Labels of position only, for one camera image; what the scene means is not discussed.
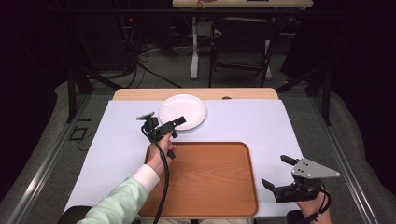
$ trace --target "white plate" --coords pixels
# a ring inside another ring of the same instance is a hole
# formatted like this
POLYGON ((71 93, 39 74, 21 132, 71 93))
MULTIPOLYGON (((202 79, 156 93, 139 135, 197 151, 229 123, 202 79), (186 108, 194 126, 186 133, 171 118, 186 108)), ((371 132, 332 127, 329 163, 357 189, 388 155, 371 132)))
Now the white plate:
POLYGON ((176 130, 188 130, 198 126, 206 116, 206 106, 198 97, 188 94, 175 95, 165 100, 160 107, 159 117, 162 123, 184 116, 186 122, 176 130))

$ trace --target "person's left hand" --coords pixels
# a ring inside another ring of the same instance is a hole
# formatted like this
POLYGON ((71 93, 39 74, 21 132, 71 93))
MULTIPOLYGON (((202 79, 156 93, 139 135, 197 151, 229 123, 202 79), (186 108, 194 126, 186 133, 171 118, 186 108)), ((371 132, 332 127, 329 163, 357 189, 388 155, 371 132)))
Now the person's left hand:
MULTIPOLYGON (((168 163, 168 165, 171 164, 172 159, 167 156, 167 153, 168 151, 175 149, 175 145, 173 145, 172 142, 169 140, 171 136, 172 133, 168 133, 158 142, 158 145, 163 150, 163 154, 165 154, 166 162, 168 163)), ((160 150, 153 143, 151 143, 148 148, 149 153, 146 164, 150 166, 157 173, 158 176, 160 176, 164 170, 160 150)))

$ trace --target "chair backrest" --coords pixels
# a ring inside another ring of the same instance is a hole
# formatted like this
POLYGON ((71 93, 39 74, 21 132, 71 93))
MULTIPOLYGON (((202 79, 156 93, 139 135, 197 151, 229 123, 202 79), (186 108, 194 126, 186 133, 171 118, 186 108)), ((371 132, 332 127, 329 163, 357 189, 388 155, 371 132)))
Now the chair backrest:
POLYGON ((224 17, 214 21, 211 26, 212 38, 216 31, 223 36, 247 39, 274 40, 279 35, 277 27, 271 21, 241 17, 224 17))

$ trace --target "light green sleeve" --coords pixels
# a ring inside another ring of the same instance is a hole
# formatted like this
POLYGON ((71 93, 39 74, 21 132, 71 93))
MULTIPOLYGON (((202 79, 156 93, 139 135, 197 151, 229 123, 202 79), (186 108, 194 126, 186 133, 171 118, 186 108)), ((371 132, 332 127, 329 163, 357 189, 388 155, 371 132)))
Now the light green sleeve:
POLYGON ((149 193, 134 178, 127 178, 92 208, 78 224, 131 224, 149 193))

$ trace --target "sleeve cuff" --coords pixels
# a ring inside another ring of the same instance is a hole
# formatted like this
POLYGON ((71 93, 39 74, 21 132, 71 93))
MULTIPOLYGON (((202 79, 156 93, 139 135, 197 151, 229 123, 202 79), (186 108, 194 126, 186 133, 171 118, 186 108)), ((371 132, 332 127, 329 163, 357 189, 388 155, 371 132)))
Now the sleeve cuff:
POLYGON ((132 178, 139 182, 148 193, 160 182, 157 173, 146 164, 142 165, 132 178))

